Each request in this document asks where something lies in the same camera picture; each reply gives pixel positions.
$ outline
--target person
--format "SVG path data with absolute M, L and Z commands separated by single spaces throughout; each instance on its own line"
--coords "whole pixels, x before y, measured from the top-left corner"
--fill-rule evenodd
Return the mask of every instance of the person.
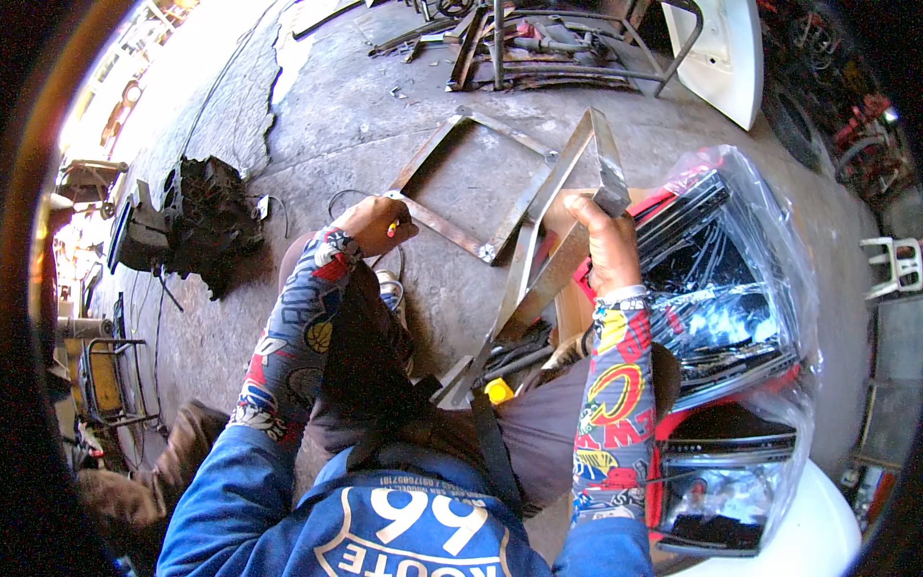
M 656 412 L 634 223 L 587 198 L 565 206 L 590 232 L 592 354 L 497 407 L 524 514 L 573 493 L 552 567 L 492 492 L 471 414 L 438 410 L 407 382 L 409 336 L 362 258 L 418 229 L 405 204 L 372 197 L 283 260 L 234 412 L 176 507 L 158 574 L 653 574 L 644 483 Z M 334 456 L 292 509 L 305 433 Z
M 153 575 L 176 503 L 196 476 L 230 416 L 195 399 L 176 411 L 173 429 L 150 471 L 131 478 L 104 469 L 77 472 L 84 511 L 115 557 L 137 575 Z

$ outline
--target tire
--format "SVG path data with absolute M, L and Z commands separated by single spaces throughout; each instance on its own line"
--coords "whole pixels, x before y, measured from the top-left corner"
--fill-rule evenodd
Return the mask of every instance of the tire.
M 843 156 L 840 157 L 840 160 L 836 162 L 836 180 L 843 182 L 844 174 L 843 172 L 846 169 L 846 166 L 853 161 L 858 154 L 868 148 L 869 146 L 881 146 L 885 142 L 884 137 L 867 137 L 863 138 L 856 142 L 856 144 L 849 147 L 849 149 L 843 153 Z
M 811 171 L 821 166 L 821 137 L 800 104 L 792 100 L 781 84 L 774 83 L 762 102 L 775 137 L 788 153 Z

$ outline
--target white plastic chair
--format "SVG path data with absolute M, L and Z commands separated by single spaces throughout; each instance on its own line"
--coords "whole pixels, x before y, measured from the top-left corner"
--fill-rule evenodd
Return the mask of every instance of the white plastic chair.
M 867 238 L 859 241 L 860 246 L 880 246 L 884 252 L 869 258 L 869 265 L 882 265 L 888 267 L 888 280 L 879 282 L 866 293 L 866 300 L 878 298 L 894 291 L 913 292 L 923 289 L 923 257 L 920 255 L 920 245 L 916 238 L 894 240 L 890 236 Z M 911 251 L 909 257 L 897 257 L 898 248 L 907 248 Z M 917 278 L 911 281 L 912 273 Z

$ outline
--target workshop floor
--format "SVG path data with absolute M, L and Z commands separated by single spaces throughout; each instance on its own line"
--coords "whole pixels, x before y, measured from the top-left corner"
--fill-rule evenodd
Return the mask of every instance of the workshop floor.
M 168 280 L 186 312 L 180 313 L 169 298 L 163 300 L 157 380 L 153 351 L 162 299 L 158 283 L 123 266 L 115 275 L 106 273 L 94 296 L 93 315 L 111 316 L 117 293 L 125 293 L 127 323 L 148 343 L 145 395 L 149 406 L 156 406 L 159 382 L 165 424 L 173 421 L 181 403 L 193 398 L 225 411 L 232 408 L 245 363 L 275 301 L 282 254 L 299 234 L 328 221 L 331 194 L 345 188 L 386 190 L 459 104 L 558 150 L 585 108 L 594 106 L 612 126 L 629 186 L 657 186 L 686 151 L 732 144 L 756 163 L 780 202 L 790 203 L 813 252 L 821 296 L 822 372 L 811 456 L 828 475 L 837 475 L 858 432 L 869 361 L 868 314 L 862 301 L 869 272 L 857 243 L 877 235 L 868 212 L 841 186 L 798 164 L 761 116 L 745 132 L 675 80 L 659 99 L 592 89 L 445 92 L 447 60 L 452 58 L 446 49 L 427 50 L 411 64 L 399 56 L 366 56 L 369 40 L 422 24 L 403 3 L 371 10 L 360 6 L 294 42 L 288 32 L 310 20 L 306 11 L 323 11 L 330 2 L 303 6 L 309 4 L 315 3 L 297 4 L 283 13 L 286 0 L 203 1 L 150 68 L 144 97 L 116 147 L 114 160 L 131 162 L 123 195 L 133 192 L 135 179 L 142 179 L 150 183 L 155 203 L 159 201 L 163 178 L 183 150 L 213 80 L 235 48 L 244 45 L 202 110 L 187 154 L 219 156 L 246 171 L 251 194 L 284 200 L 289 239 L 283 238 L 282 210 L 273 203 L 265 225 L 268 242 L 257 256 L 240 262 L 241 280 L 223 300 L 211 302 L 198 276 Z M 273 94 L 280 22 L 281 37 L 288 40 L 280 44 L 285 69 Z M 252 35 L 246 35 L 254 23 Z M 396 86 L 407 98 L 390 94 Z M 418 197 L 459 226 L 487 237 L 537 162 L 527 154 L 475 130 L 448 155 Z M 576 174 L 566 187 L 590 184 L 580 181 L 581 174 Z M 383 264 L 396 267 L 396 255 Z M 496 314 L 505 274 L 426 229 L 406 245 L 403 279 L 410 329 L 419 346 L 417 375 L 438 374 L 477 349 Z M 151 463 L 162 442 L 146 437 L 145 460 Z M 297 495 L 310 487 L 323 463 L 306 442 L 297 463 Z M 563 499 L 528 523 L 533 545 L 549 560 L 560 548 L 567 519 Z

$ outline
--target patterned arm sleeve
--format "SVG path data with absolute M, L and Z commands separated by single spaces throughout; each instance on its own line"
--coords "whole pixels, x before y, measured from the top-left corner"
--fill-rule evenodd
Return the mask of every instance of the patterned arm sleeve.
M 618 292 L 597 298 L 593 313 L 593 357 L 574 441 L 572 526 L 611 517 L 644 522 L 655 424 L 651 323 L 643 286 Z
M 327 363 L 333 318 L 358 245 L 329 226 L 308 241 L 250 359 L 228 427 L 253 427 L 295 450 Z

